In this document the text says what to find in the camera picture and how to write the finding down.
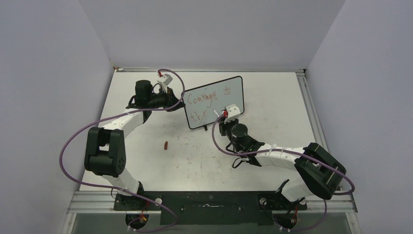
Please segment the black framed whiteboard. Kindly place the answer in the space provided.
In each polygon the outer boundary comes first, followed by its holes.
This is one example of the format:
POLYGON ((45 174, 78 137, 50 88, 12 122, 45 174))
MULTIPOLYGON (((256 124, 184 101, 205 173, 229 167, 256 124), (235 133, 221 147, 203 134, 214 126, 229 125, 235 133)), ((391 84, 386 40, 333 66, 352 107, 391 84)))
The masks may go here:
POLYGON ((183 102, 188 127, 197 129, 212 124, 226 106, 236 104, 244 113, 244 84, 241 76, 223 79, 185 91, 183 102))

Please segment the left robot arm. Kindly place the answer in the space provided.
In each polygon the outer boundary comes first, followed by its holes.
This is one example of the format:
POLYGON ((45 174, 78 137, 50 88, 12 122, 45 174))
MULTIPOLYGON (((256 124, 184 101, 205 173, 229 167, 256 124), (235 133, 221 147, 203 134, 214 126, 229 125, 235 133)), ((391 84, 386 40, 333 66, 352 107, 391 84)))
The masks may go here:
POLYGON ((124 115, 117 117, 103 127, 92 127, 88 131, 84 166, 86 171, 109 181, 121 195, 127 196, 126 203, 133 210, 145 205, 142 183, 126 168, 126 137, 138 126, 144 124, 153 109, 163 108, 168 112, 184 107, 168 86, 171 78, 158 80, 159 91, 148 80, 135 83, 135 94, 131 97, 124 115))

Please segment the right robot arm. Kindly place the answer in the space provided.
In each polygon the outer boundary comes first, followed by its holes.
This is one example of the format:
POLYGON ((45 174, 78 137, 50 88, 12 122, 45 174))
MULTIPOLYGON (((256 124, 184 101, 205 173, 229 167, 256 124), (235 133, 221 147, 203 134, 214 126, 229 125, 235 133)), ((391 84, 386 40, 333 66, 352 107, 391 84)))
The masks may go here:
POLYGON ((311 142, 306 147, 282 148, 257 141, 248 134, 238 119, 218 121, 219 132, 227 137, 228 154, 236 155, 253 166, 274 166, 295 171, 299 177, 286 179, 276 190, 276 204, 287 209, 294 202, 315 195, 330 200, 346 174, 345 167, 321 145, 311 142))

